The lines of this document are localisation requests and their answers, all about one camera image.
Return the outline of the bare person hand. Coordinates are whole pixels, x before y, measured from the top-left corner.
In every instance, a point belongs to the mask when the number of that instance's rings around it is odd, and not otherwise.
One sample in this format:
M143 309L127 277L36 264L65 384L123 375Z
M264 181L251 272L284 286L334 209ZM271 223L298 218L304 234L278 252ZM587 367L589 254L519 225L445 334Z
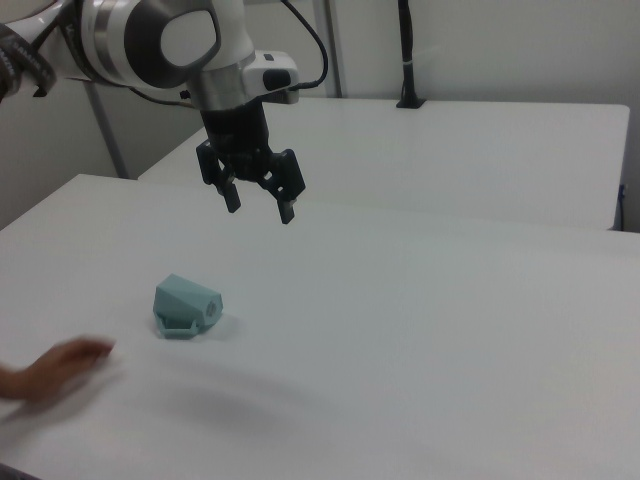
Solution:
M78 336L54 344L27 366L1 365L1 400L31 405L57 401L97 374L115 346L113 339Z

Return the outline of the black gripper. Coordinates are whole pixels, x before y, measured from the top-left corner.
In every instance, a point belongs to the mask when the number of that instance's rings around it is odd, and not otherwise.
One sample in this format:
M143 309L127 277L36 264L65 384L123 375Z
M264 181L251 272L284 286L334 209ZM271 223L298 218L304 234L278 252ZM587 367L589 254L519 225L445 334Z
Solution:
M270 148L263 103L200 114L209 139L196 148L203 182L224 198L229 213L235 213L241 207L235 177L258 181L276 199L281 222L289 224L306 184L295 152Z

